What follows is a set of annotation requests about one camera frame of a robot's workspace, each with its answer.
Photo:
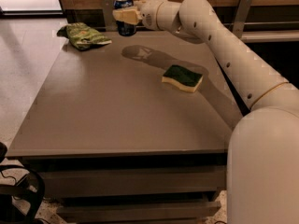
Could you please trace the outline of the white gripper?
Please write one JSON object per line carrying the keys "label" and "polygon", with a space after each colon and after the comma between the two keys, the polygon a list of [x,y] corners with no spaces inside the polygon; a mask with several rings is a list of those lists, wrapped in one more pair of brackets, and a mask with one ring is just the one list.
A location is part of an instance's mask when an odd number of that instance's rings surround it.
{"label": "white gripper", "polygon": [[142,20],[147,29],[159,30],[158,10],[164,2],[165,0],[135,0],[134,6],[114,9],[112,14],[116,21],[138,25]]}

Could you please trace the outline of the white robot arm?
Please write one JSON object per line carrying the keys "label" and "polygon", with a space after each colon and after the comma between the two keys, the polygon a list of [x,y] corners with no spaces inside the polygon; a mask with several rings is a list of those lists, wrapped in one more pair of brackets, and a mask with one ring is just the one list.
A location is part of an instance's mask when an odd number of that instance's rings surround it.
{"label": "white robot arm", "polygon": [[299,90],[229,31],[207,0],[142,0],[113,16],[207,44],[249,109],[229,143],[228,224],[299,224]]}

